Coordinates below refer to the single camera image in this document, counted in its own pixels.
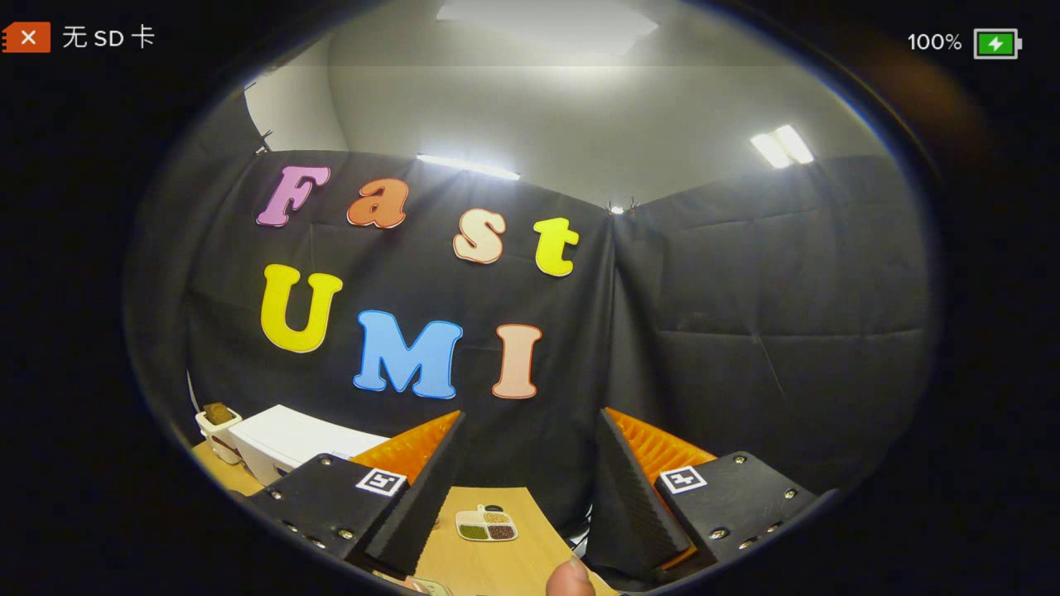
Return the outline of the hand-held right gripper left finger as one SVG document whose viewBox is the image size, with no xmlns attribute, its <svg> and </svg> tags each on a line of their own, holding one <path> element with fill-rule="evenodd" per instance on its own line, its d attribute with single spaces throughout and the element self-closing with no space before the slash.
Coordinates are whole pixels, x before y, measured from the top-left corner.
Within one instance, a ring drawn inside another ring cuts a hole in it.
<svg viewBox="0 0 1060 596">
<path fill-rule="evenodd" d="M 413 574 L 460 470 L 466 418 L 448 411 L 351 458 L 319 453 L 243 505 L 347 565 Z"/>
</svg>

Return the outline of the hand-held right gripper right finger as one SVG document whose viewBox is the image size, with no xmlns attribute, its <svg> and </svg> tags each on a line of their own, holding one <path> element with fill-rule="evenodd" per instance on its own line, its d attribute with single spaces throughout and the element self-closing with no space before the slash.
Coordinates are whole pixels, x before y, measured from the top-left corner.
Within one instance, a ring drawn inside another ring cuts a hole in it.
<svg viewBox="0 0 1060 596">
<path fill-rule="evenodd" d="M 682 582 L 761 550 L 837 495 L 813 492 L 746 450 L 712 455 L 605 407 L 595 422 L 585 558 L 639 582 Z"/>
</svg>

